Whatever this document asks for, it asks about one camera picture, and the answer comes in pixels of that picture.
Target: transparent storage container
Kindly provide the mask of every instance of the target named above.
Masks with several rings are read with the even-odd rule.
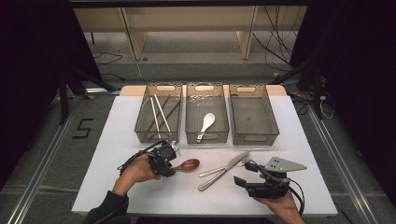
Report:
[[[215,122],[205,131],[200,143],[198,134],[204,116],[215,115]],[[200,82],[187,84],[186,135],[188,144],[226,143],[230,131],[222,83]]]
[[[265,85],[230,85],[230,99],[233,144],[271,146],[279,129]]]
[[[163,119],[155,96],[160,102],[166,122]],[[134,131],[141,143],[155,143],[160,140],[176,141],[178,143],[182,96],[181,83],[149,83],[147,85],[136,125],[134,126]],[[157,122],[154,119],[153,106],[150,99],[152,99],[154,105]]]

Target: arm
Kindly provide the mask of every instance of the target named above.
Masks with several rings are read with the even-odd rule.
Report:
[[[254,198],[259,203],[266,204],[271,211],[277,214],[288,224],[304,224],[291,192],[288,190],[285,197],[279,199]]]
[[[126,196],[128,190],[136,183],[160,178],[160,175],[151,170],[147,155],[136,158],[116,180],[113,190],[107,192],[102,204],[93,208],[83,223],[104,223],[109,220],[112,223],[130,223],[129,218],[125,216],[129,202]]]

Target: white spoon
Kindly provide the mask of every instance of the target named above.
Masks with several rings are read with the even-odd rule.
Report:
[[[197,143],[201,143],[201,139],[204,136],[206,129],[208,129],[215,122],[215,115],[212,113],[207,113],[204,116],[204,124],[202,125],[202,130],[198,133]]]

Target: wooden spoon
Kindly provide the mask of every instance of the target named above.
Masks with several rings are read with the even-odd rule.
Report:
[[[200,162],[197,159],[189,159],[181,163],[179,166],[174,167],[173,169],[175,171],[190,172],[195,170],[199,166],[199,163]]]

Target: person's hand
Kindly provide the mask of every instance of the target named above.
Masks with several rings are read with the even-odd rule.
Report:
[[[149,156],[143,154],[128,165],[122,175],[116,180],[112,191],[120,196],[125,196],[135,183],[145,182],[150,179],[158,180],[160,178],[161,176],[151,169]]]
[[[259,203],[266,204],[271,211],[277,214],[284,222],[290,223],[304,223],[303,219],[298,212],[296,203],[294,202],[291,191],[288,190],[285,197],[279,199],[265,199],[254,198]]]

